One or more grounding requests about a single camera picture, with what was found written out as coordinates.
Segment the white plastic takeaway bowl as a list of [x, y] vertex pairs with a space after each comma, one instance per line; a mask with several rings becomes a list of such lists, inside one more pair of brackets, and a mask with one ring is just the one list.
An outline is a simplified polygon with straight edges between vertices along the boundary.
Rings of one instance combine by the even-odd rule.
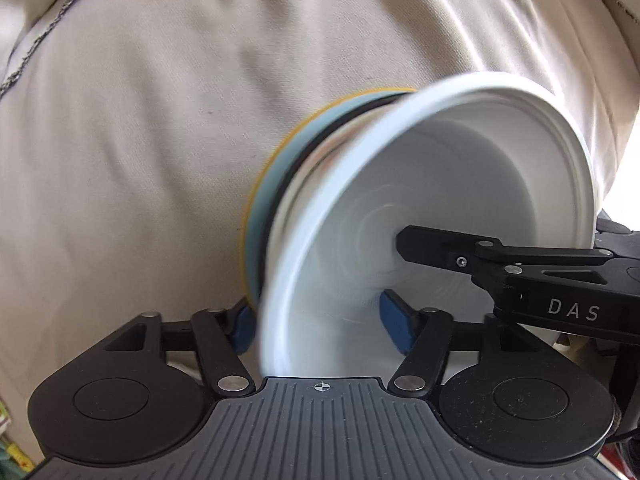
[[389, 378], [401, 355], [378, 312], [384, 290], [459, 321], [492, 308], [465, 274], [401, 258], [403, 228], [587, 248], [598, 191], [560, 102], [520, 76], [463, 74], [329, 107], [277, 151], [250, 206], [262, 374]]

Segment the beige cloth cover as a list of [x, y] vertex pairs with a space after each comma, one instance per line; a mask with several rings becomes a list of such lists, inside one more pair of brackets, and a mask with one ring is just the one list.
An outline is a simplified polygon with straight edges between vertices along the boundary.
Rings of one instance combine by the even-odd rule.
[[477, 70], [565, 102], [608, 190], [639, 109], [639, 0], [1, 0], [1, 399], [145, 310], [240, 296], [281, 140], [342, 96]]

